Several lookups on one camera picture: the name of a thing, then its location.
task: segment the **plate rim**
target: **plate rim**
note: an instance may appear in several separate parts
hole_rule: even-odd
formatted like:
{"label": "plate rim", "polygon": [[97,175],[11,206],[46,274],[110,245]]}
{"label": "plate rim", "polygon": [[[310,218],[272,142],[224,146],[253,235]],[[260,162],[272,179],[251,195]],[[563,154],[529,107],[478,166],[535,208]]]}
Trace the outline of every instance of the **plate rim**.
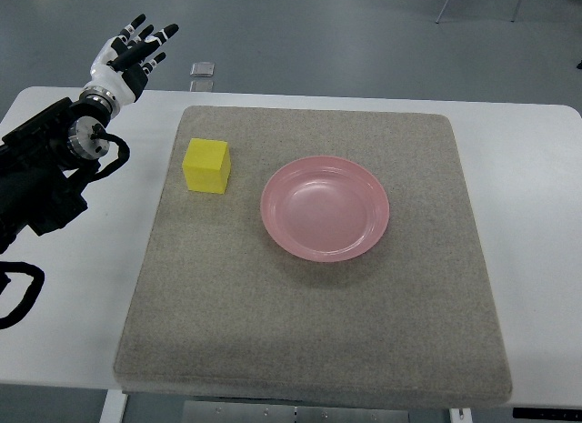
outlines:
{"label": "plate rim", "polygon": [[[353,166],[355,167],[357,170],[360,170],[361,172],[363,172],[365,174],[366,177],[368,177],[370,180],[372,180],[374,182],[374,186],[377,186],[379,188],[379,190],[383,193],[381,198],[382,198],[382,205],[385,205],[386,208],[386,218],[383,218],[383,224],[381,225],[381,228],[379,228],[377,230],[377,232],[375,232],[375,237],[372,238],[374,239],[374,242],[367,247],[366,249],[362,250],[362,251],[358,251],[357,246],[352,248],[349,251],[352,251],[353,253],[355,253],[354,255],[348,255],[347,257],[341,257],[339,259],[337,259],[337,257],[341,254],[345,254],[346,250],[345,249],[341,249],[339,251],[333,252],[333,253],[328,253],[328,254],[324,254],[324,257],[319,257],[319,258],[314,258],[313,255],[302,255],[301,253],[298,253],[296,251],[290,251],[284,244],[285,243],[281,243],[280,240],[277,239],[277,236],[275,236],[271,230],[269,230],[269,224],[267,224],[267,221],[269,220],[273,220],[272,218],[268,218],[268,216],[271,215],[271,213],[267,212],[268,206],[266,205],[266,199],[267,199],[267,193],[270,191],[269,187],[272,186],[272,182],[274,181],[274,179],[277,178],[277,176],[280,175],[280,173],[282,171],[284,171],[286,168],[289,168],[289,166],[293,166],[295,164],[298,164],[302,161],[305,160],[313,160],[313,159],[324,159],[324,160],[336,160],[336,161],[340,161],[342,164],[348,164],[349,166]],[[347,261],[349,259],[353,259],[355,257],[359,257],[360,255],[363,255],[364,253],[366,253],[368,250],[370,250],[373,246],[375,246],[378,241],[382,238],[382,236],[386,233],[386,229],[388,226],[388,221],[390,219],[390,202],[388,200],[388,196],[386,193],[386,190],[384,189],[384,186],[382,185],[382,183],[377,179],[376,176],[374,176],[374,174],[372,174],[368,169],[366,169],[365,167],[359,165],[358,163],[341,157],[341,156],[330,156],[330,155],[314,155],[314,156],[305,156],[305,157],[300,157],[298,159],[295,159],[281,167],[279,167],[277,169],[277,171],[271,176],[269,177],[268,181],[265,183],[265,186],[263,188],[263,192],[261,194],[261,200],[260,200],[260,214],[261,214],[261,219],[263,221],[263,226],[265,227],[266,232],[268,233],[268,235],[276,242],[276,244],[278,246],[280,246],[281,248],[283,248],[287,253],[295,256],[295,257],[300,257],[302,259],[308,260],[308,261],[312,261],[312,262],[321,262],[321,263],[331,263],[331,262],[341,262],[341,261]],[[317,252],[319,254],[323,253],[323,252],[318,252],[316,250],[310,249],[308,247],[304,247],[302,250],[304,250],[305,252]]]}

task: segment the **gray floor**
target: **gray floor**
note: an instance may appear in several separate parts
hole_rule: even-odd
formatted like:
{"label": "gray floor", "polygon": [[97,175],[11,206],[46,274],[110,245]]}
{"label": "gray floor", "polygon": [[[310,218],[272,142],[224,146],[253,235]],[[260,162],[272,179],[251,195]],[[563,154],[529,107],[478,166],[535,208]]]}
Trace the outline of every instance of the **gray floor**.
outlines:
{"label": "gray floor", "polygon": [[[582,111],[576,69],[582,0],[524,0],[515,23],[509,20],[517,0],[451,0],[436,25],[444,2],[0,0],[0,116],[29,86],[82,86],[104,41],[142,12],[156,27],[180,25],[150,89],[187,91],[192,63],[211,61],[215,92],[562,104]],[[0,387],[0,396],[3,422],[38,421],[40,408],[43,421],[98,421],[105,397],[9,386]],[[177,400],[131,398],[125,421],[173,421],[161,410],[175,414]],[[488,421],[510,420],[505,410],[490,412]],[[422,416],[443,421],[442,412]]]}

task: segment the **small metal object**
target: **small metal object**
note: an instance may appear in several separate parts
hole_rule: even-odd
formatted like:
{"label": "small metal object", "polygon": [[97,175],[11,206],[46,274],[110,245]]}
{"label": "small metal object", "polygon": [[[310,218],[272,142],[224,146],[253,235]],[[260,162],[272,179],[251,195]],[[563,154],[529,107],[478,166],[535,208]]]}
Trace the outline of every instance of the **small metal object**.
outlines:
{"label": "small metal object", "polygon": [[69,150],[83,159],[95,160],[105,156],[109,150],[109,141],[91,138],[96,127],[103,128],[103,125],[91,116],[82,116],[76,120],[69,127]]}
{"label": "small metal object", "polygon": [[470,408],[453,408],[449,411],[451,423],[473,423]]}
{"label": "small metal object", "polygon": [[372,421],[374,423],[409,423],[414,420],[409,418],[407,411],[317,407],[298,407],[295,409],[295,420],[292,420],[292,423],[313,423],[314,421],[322,421],[322,423],[323,421],[333,421],[334,423],[353,423],[357,421]]}
{"label": "small metal object", "polygon": [[111,114],[112,120],[117,116],[117,114],[119,114],[119,111],[121,110],[121,106],[115,98],[115,95],[102,86],[86,86],[83,88],[83,92],[79,96],[79,99],[81,98],[95,100],[97,103],[103,105],[107,111],[109,111],[109,114]]}
{"label": "small metal object", "polygon": [[214,62],[194,62],[190,71],[190,75],[195,77],[212,77],[214,73]]}
{"label": "small metal object", "polygon": [[295,423],[294,407],[271,403],[229,403],[187,400],[182,410],[181,423],[226,423],[273,421]]}
{"label": "small metal object", "polygon": [[212,80],[193,80],[190,82],[190,92],[212,93],[214,82]]}

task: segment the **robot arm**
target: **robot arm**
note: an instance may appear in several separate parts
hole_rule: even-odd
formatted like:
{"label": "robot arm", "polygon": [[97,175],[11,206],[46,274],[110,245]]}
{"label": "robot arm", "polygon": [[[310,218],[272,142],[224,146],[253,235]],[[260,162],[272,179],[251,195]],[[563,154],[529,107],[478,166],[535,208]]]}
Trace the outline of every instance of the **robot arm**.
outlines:
{"label": "robot arm", "polygon": [[[0,254],[25,226],[39,236],[65,227],[87,210],[81,196],[85,187],[129,159],[125,141],[105,128],[123,106],[142,95],[150,73],[166,55],[160,53],[149,61],[147,57],[178,30],[177,25],[169,25],[153,34],[149,25],[137,35],[137,27],[145,20],[140,15],[105,43],[91,65],[91,81],[77,101],[59,100],[2,138]],[[118,147],[117,160],[99,170],[99,158],[107,154],[111,142]],[[9,272],[25,273],[34,280],[23,302],[0,318],[0,329],[27,314],[44,280],[37,267],[0,262],[0,294],[10,282]]]}

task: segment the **chair leg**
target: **chair leg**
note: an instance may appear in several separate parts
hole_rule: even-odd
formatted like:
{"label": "chair leg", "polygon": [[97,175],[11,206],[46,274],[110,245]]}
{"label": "chair leg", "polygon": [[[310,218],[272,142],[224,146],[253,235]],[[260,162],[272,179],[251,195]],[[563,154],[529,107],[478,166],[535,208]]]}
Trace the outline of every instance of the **chair leg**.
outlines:
{"label": "chair leg", "polygon": [[517,0],[517,6],[516,6],[516,10],[515,10],[515,11],[514,11],[514,13],[513,13],[513,18],[511,18],[511,22],[512,22],[512,23],[515,23],[515,21],[516,21],[516,18],[517,18],[517,13],[519,12],[519,8],[521,7],[521,2],[522,2],[522,1],[523,1],[523,0]]}
{"label": "chair leg", "polygon": [[436,19],[435,23],[437,23],[437,24],[438,24],[438,22],[440,21],[440,17],[441,17],[441,16],[443,16],[443,13],[445,12],[445,9],[447,9],[448,2],[449,2],[449,1],[450,1],[450,0],[446,0],[446,1],[445,1],[445,5],[444,5],[444,6],[443,6],[443,8],[441,9],[441,11],[440,11],[440,14],[438,15],[438,18]]}

